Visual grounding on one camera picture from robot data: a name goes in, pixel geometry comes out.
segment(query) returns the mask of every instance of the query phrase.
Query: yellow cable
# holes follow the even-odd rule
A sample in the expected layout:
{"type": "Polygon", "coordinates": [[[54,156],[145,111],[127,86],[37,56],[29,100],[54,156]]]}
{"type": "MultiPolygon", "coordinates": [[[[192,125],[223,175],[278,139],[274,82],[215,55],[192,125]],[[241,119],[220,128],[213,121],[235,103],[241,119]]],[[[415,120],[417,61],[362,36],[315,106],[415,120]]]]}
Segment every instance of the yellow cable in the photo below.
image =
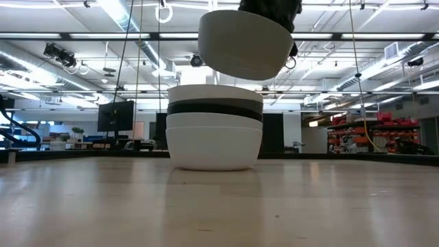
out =
{"type": "MultiPolygon", "coordinates": [[[[355,46],[355,31],[354,31],[354,19],[352,17],[352,2],[351,0],[349,0],[349,14],[351,16],[351,28],[352,28],[352,41],[353,41],[353,46],[354,46],[354,54],[355,54],[355,67],[357,69],[357,74],[359,74],[359,68],[358,68],[358,59],[357,59],[357,48],[355,46]]],[[[361,110],[363,111],[363,121],[364,121],[364,132],[366,133],[366,137],[368,138],[370,144],[372,144],[372,146],[378,150],[378,152],[383,152],[381,149],[379,149],[375,143],[373,143],[373,141],[370,139],[369,137],[369,133],[368,133],[368,127],[366,124],[366,109],[364,107],[364,102],[363,102],[363,91],[361,89],[361,80],[358,77],[358,86],[359,86],[359,100],[360,100],[360,104],[361,104],[361,110]]]]}
{"type": "Polygon", "coordinates": [[[140,71],[140,46],[142,42],[142,22],[143,22],[143,7],[141,7],[140,11],[140,27],[139,27],[139,50],[137,52],[137,74],[136,74],[136,102],[134,103],[134,125],[132,127],[132,142],[134,144],[134,132],[136,131],[136,116],[137,116],[137,90],[139,89],[139,71],[140,71]]]}

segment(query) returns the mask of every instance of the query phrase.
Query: ceiling beam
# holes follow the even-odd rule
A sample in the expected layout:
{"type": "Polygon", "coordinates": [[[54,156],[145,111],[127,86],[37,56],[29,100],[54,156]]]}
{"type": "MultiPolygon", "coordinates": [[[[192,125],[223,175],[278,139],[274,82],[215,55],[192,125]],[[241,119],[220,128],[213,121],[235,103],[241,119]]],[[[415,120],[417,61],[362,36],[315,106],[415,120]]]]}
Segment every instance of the ceiling beam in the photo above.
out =
{"type": "MultiPolygon", "coordinates": [[[[353,40],[348,32],[294,32],[295,41],[344,41],[353,40]]],[[[43,40],[43,41],[138,41],[139,33],[132,32],[129,37],[121,32],[0,32],[0,40],[43,40]]],[[[196,41],[196,32],[150,32],[142,33],[146,41],[196,41]]],[[[355,41],[360,42],[395,42],[395,41],[437,41],[439,33],[388,33],[388,32],[357,32],[355,41]]]]}

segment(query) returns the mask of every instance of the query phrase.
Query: white bowl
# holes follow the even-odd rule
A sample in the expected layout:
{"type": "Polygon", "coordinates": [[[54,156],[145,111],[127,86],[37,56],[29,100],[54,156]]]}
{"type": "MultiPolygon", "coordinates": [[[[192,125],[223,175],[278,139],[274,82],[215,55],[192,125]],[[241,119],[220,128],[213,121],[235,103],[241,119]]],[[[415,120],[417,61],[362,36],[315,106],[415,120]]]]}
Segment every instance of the white bowl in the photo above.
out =
{"type": "Polygon", "coordinates": [[[167,128],[217,126],[240,127],[262,130],[262,122],[248,118],[219,113],[177,113],[166,117],[167,128]]]}
{"type": "Polygon", "coordinates": [[[198,171],[237,171],[256,163],[262,130],[234,127],[166,129],[172,163],[198,171]]]}
{"type": "Polygon", "coordinates": [[[291,34],[263,16],[236,10],[205,14],[198,49],[212,69],[247,80],[267,80],[282,69],[293,47],[291,34]]]}
{"type": "Polygon", "coordinates": [[[263,102],[262,95],[236,86],[212,84],[175,86],[168,90],[169,103],[188,99],[249,99],[263,102]]]}

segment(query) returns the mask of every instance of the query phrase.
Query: table surface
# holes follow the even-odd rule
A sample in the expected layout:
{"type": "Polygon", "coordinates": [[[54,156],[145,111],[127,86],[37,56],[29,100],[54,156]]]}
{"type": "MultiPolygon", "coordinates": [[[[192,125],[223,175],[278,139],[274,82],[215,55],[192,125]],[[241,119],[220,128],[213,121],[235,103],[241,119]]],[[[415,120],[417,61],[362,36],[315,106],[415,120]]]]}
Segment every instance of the table surface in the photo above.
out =
{"type": "Polygon", "coordinates": [[[439,169],[261,160],[245,172],[166,158],[0,168],[2,246],[437,246],[439,169]]]}

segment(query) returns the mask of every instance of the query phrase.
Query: air vent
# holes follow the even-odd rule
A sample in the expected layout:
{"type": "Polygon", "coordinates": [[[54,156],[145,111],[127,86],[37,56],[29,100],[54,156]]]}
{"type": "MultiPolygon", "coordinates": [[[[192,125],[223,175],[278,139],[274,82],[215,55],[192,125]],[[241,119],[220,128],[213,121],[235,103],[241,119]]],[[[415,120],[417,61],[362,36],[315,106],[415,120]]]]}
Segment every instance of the air vent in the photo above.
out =
{"type": "Polygon", "coordinates": [[[403,110],[403,103],[396,104],[397,110],[403,110]]]}
{"type": "Polygon", "coordinates": [[[384,48],[385,59],[389,60],[398,56],[398,43],[392,43],[391,45],[384,48]]]}
{"type": "Polygon", "coordinates": [[[430,103],[430,99],[428,97],[422,97],[422,98],[419,99],[419,104],[421,106],[426,105],[428,103],[430,103]]]}

